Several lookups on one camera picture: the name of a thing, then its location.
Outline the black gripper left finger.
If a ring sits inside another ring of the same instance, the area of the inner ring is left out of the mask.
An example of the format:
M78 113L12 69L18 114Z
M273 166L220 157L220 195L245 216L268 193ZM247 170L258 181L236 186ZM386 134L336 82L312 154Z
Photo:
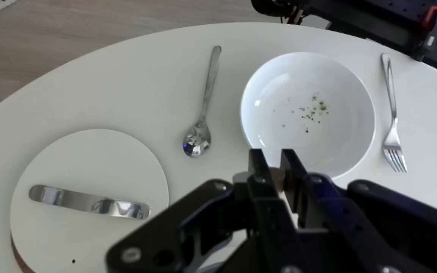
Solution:
M294 260L294 226L259 149L248 151L248 175L239 182L209 179L115 243L107 273L194 273L238 231L245 240L220 270L279 273Z

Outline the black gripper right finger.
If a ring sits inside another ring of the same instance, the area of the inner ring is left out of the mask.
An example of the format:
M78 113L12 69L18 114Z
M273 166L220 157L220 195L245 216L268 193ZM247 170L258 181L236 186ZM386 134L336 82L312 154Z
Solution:
M367 179L342 190L311 173L291 149L280 152L283 193L300 230L324 230L359 270L437 273L437 208Z

